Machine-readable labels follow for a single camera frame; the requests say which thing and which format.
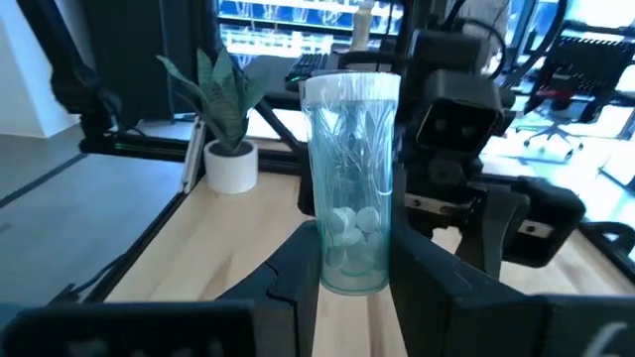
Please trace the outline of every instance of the cup with white pills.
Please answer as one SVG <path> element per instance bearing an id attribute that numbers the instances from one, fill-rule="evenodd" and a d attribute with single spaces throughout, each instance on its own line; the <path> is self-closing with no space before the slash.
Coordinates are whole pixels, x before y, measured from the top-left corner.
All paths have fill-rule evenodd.
<path id="1" fill-rule="evenodd" d="M 336 72 L 301 89 L 308 119 L 321 283 L 364 296 L 388 285 L 392 142 L 400 77 Z"/>

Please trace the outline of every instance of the camera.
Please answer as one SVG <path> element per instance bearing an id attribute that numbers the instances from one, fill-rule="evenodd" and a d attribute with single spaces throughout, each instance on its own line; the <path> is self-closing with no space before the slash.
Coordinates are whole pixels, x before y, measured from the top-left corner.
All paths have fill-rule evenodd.
<path id="1" fill-rule="evenodd" d="M 480 74 L 489 44 L 460 31 L 413 34 L 395 120 L 413 156 L 474 159 L 504 122 L 499 88 Z"/>

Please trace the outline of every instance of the white wall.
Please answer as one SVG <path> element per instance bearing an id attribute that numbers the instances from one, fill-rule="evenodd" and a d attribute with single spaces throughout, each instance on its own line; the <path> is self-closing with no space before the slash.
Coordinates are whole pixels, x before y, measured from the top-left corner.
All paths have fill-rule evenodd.
<path id="1" fill-rule="evenodd" d="M 56 0 L 92 64 L 80 0 Z M 51 92 L 52 68 L 16 0 L 0 1 L 0 134 L 48 138 L 77 123 Z"/>

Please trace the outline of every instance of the keyboard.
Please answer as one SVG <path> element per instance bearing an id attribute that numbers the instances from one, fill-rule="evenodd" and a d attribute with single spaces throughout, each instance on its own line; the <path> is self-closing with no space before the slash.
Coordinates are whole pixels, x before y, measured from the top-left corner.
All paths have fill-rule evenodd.
<path id="1" fill-rule="evenodd" d="M 299 91 L 299 83 L 311 78 L 311 72 L 326 68 L 326 54 L 304 54 L 296 59 L 285 76 L 285 87 L 290 91 Z"/>

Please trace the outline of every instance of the wooden table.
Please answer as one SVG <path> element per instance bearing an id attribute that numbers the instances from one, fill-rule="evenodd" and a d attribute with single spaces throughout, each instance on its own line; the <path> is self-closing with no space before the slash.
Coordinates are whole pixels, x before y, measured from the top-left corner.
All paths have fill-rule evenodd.
<path id="1" fill-rule="evenodd" d="M 485 171 L 530 174 L 517 161 L 489 159 Z M 268 258 L 305 220 L 296 177 L 260 174 L 239 195 L 213 192 L 204 180 L 178 208 L 106 301 L 213 300 Z M 434 241 L 453 251 L 454 229 Z M 632 295 L 633 286 L 575 232 L 551 264 L 503 263 L 501 281 L 526 294 Z M 315 356 L 406 356 L 389 289 L 341 297 L 320 289 Z"/>

